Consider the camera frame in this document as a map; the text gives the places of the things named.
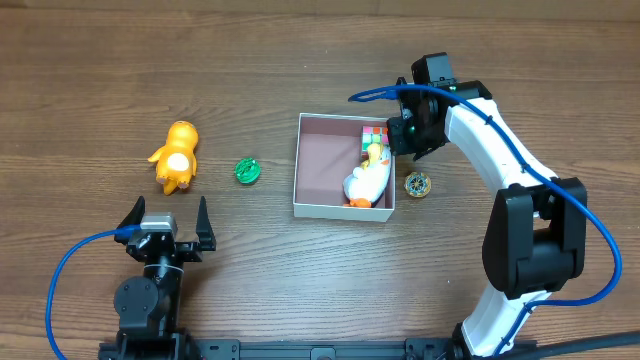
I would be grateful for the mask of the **white plush duck yellow hat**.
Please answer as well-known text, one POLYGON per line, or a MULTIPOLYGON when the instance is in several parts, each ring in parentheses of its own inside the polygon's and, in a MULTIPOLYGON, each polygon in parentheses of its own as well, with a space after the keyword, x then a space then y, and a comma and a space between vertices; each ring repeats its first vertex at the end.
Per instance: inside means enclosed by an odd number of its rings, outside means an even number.
POLYGON ((367 147, 367 153, 368 159, 343 181, 347 207, 372 208, 387 187, 392 161, 390 148, 372 143, 367 147))

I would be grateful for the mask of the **white cardboard box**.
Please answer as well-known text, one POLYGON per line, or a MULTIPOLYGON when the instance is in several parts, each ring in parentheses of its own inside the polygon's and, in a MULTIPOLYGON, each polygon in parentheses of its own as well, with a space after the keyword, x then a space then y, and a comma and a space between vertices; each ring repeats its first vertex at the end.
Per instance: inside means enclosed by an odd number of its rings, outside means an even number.
POLYGON ((293 213, 296 218, 385 222, 395 210, 395 176, 372 208, 347 205, 344 179, 361 163, 362 129, 384 118, 301 113, 298 121, 293 213))

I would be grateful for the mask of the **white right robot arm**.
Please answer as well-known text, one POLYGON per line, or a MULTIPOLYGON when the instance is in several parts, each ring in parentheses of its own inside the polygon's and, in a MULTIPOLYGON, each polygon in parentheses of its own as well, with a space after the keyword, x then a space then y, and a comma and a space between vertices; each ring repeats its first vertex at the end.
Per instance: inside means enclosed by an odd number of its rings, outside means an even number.
POLYGON ((584 268, 586 218, 554 194, 546 181, 586 203, 576 178, 559 178, 522 145, 504 123, 488 89, 458 82, 446 53, 411 66, 398 78, 401 114, 387 121, 391 152, 414 159, 456 145, 494 198, 482 245, 488 279, 476 308, 445 347, 447 359, 502 354, 529 316, 526 304, 546 300, 584 268))

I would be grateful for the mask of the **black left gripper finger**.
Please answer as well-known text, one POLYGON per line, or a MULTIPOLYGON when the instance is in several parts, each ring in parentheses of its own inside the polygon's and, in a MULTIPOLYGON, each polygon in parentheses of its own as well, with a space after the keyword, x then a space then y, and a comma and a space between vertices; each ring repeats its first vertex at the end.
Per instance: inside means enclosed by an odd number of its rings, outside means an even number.
POLYGON ((198 236, 202 251, 216 250, 216 238, 209 220, 206 198, 204 196, 200 198, 199 202, 196 235, 198 236))
POLYGON ((125 216, 125 218, 116 227, 116 233, 114 240, 120 244, 127 244, 132 236, 134 226, 141 224, 142 218, 145 215, 145 199, 143 196, 139 196, 131 211, 125 216))

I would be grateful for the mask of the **colourful puzzle cube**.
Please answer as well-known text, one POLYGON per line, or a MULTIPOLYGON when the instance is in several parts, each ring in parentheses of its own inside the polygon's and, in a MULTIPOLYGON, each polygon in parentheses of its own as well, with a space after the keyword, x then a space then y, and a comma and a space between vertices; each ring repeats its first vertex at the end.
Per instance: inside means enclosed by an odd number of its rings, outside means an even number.
POLYGON ((383 126, 363 126, 361 132, 361 159, 367 160, 369 155, 367 148, 372 143, 389 145, 388 129, 383 126))

